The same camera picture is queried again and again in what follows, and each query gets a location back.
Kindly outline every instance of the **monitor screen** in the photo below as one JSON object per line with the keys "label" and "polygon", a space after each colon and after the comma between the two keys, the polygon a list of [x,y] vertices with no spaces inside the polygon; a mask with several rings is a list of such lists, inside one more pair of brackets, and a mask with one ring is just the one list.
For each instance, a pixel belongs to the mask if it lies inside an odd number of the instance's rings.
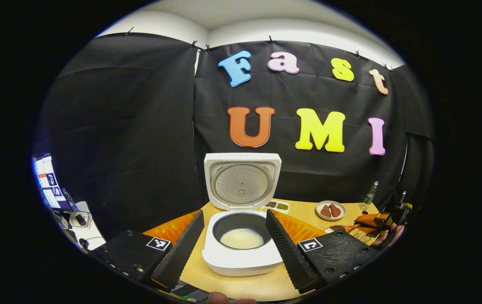
{"label": "monitor screen", "polygon": [[73,211],[73,208],[61,192],[61,187],[54,173],[54,166],[51,163],[51,154],[43,154],[34,158],[33,161],[35,162],[38,188],[45,203],[51,209]]}

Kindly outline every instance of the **wooden table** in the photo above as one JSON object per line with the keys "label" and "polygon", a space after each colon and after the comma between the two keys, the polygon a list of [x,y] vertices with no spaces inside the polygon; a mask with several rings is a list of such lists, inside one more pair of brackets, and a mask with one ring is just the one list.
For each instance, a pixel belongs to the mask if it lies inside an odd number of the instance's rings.
{"label": "wooden table", "polygon": [[[319,229],[326,229],[332,225],[353,225],[353,221],[361,215],[362,203],[343,204],[347,214],[338,221],[326,221],[316,214],[316,203],[278,200],[290,203],[288,215]],[[181,280],[207,292],[221,292],[232,299],[252,298],[257,301],[278,301],[297,298],[297,289],[288,277],[286,267],[281,264],[273,271],[247,277],[225,277],[212,271],[202,257],[202,250],[206,242],[206,233],[211,217],[224,210],[218,209],[211,203],[203,206],[205,227],[196,243],[194,250],[181,273]],[[371,204],[367,207],[369,214],[378,213],[378,209]],[[374,242],[374,238],[366,237],[364,233],[355,229],[351,235],[367,245]]]}

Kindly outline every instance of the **blue letter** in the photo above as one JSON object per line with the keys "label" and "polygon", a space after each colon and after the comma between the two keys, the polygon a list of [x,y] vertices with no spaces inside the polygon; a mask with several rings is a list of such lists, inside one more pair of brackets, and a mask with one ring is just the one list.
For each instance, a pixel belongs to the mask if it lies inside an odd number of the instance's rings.
{"label": "blue letter", "polygon": [[241,69],[250,71],[250,63],[245,59],[249,58],[250,56],[252,56],[252,54],[250,54],[248,51],[241,51],[218,63],[218,66],[224,67],[226,72],[228,72],[228,75],[230,75],[230,78],[232,79],[232,81],[230,81],[230,85],[232,87],[236,87],[250,79],[250,74],[245,74],[243,71],[241,71]]}

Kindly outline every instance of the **hand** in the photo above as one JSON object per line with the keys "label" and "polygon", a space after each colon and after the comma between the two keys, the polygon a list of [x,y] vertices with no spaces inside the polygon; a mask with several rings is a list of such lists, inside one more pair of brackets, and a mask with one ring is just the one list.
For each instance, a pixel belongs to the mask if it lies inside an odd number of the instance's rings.
{"label": "hand", "polygon": [[[393,223],[391,225],[391,231],[396,232],[396,234],[393,237],[393,239],[391,240],[391,242],[389,242],[389,244],[387,244],[387,246],[391,246],[392,244],[395,244],[395,242],[398,240],[398,238],[401,237],[401,235],[404,232],[404,225],[399,226],[399,225]],[[388,232],[389,232],[388,230],[383,231],[382,234],[372,244],[373,245],[382,244],[385,241],[385,239],[387,238]]]}
{"label": "hand", "polygon": [[[230,304],[230,299],[223,293],[209,293],[207,304]],[[239,299],[231,304],[256,304],[255,299]]]}

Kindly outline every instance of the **black inner pot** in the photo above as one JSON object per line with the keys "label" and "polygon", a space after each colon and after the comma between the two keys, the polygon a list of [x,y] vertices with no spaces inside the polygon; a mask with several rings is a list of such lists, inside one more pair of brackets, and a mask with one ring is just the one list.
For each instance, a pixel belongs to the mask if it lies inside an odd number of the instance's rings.
{"label": "black inner pot", "polygon": [[[235,212],[226,216],[223,216],[218,220],[213,227],[213,235],[214,238],[220,242],[220,238],[228,231],[233,229],[251,229],[252,231],[258,233],[263,239],[264,243],[261,246],[264,246],[271,240],[271,235],[269,234],[268,230],[265,227],[265,218],[263,216],[247,213],[247,212]],[[240,249],[240,248],[233,248],[230,246],[226,246],[233,250],[249,250],[249,249]]]}

